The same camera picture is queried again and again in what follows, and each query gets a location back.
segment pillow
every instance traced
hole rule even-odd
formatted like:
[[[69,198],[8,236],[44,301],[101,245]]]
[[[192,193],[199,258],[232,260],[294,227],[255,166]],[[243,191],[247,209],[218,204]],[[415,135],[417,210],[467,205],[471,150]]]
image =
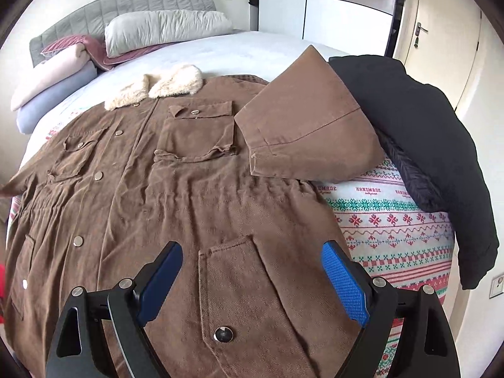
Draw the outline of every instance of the pillow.
[[[31,69],[16,88],[11,99],[11,110],[16,111],[44,89],[68,78],[89,61],[84,44],[75,44],[65,48],[44,64]]]
[[[218,11],[160,10],[127,12],[105,28],[109,58],[151,45],[192,41],[233,32],[233,24]]]
[[[103,58],[103,63],[105,65],[122,64],[123,62],[141,57],[142,55],[149,54],[149,52],[153,52],[153,51],[159,50],[160,48],[167,47],[167,46],[173,45],[173,44],[177,44],[177,43],[151,45],[150,47],[139,48],[138,50],[126,52],[125,54],[119,55],[119,57],[115,57],[115,58],[109,58],[109,57],[105,56],[105,58]]]
[[[84,44],[84,47],[86,47],[86,51],[91,57],[91,60],[98,68],[103,69],[104,71],[110,71],[111,69],[113,69],[110,64],[105,64],[103,61],[106,56],[105,47],[103,46],[103,44],[96,38],[89,35],[74,34],[60,38],[59,40],[45,47],[40,54],[42,54],[44,57],[51,58],[60,51],[64,50],[66,47],[78,43]]]
[[[75,91],[90,83],[97,76],[95,66],[88,61],[82,69],[52,87],[39,93],[18,111],[18,129],[21,134],[31,134],[41,118]]]

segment white wall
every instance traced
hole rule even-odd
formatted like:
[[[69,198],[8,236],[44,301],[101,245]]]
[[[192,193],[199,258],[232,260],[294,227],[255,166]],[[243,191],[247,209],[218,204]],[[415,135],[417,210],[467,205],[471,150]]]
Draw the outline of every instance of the white wall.
[[[28,137],[18,132],[16,114],[9,107],[15,87],[32,68],[29,40],[92,1],[94,0],[34,0],[0,49],[0,183],[17,171],[28,142]],[[250,28],[249,0],[214,1],[217,9],[225,12],[233,21],[235,28]]]
[[[483,17],[480,45],[457,115],[473,137],[490,190],[501,247],[497,262],[478,288],[453,310],[464,312],[455,341],[462,378],[479,378],[504,340],[504,294],[489,299],[491,279],[504,272],[504,45]]]

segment black garment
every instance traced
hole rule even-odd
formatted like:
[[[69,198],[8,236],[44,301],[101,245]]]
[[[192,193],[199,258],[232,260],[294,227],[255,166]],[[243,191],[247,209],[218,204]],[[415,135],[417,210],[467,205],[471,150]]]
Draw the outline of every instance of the black garment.
[[[376,129],[380,145],[401,174],[409,195],[424,212],[446,212],[448,207],[441,197],[438,187],[430,177],[413,162],[397,144]]]
[[[446,96],[410,78],[395,59],[332,57],[329,64],[373,126],[438,187],[460,248],[462,287],[476,288],[495,265],[499,243],[476,147]]]

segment cream door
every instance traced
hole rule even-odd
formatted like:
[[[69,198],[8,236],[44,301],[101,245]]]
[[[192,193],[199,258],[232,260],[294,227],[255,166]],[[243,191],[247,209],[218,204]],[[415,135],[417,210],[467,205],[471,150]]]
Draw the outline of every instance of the cream door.
[[[415,47],[418,23],[421,29]],[[441,89],[453,108],[469,78],[480,24],[481,13],[474,0],[418,0],[416,21],[410,21],[414,29],[404,63],[406,72]]]

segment christmas pattern fabric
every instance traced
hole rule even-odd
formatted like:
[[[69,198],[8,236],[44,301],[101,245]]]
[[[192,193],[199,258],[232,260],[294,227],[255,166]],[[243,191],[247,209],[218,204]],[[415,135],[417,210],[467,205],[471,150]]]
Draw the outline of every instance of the christmas pattern fabric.
[[[452,225],[445,212],[417,207],[390,159],[349,182],[313,184],[332,207],[352,260],[394,287],[429,284],[443,302],[455,243]],[[387,376],[401,327],[395,320],[376,378]]]

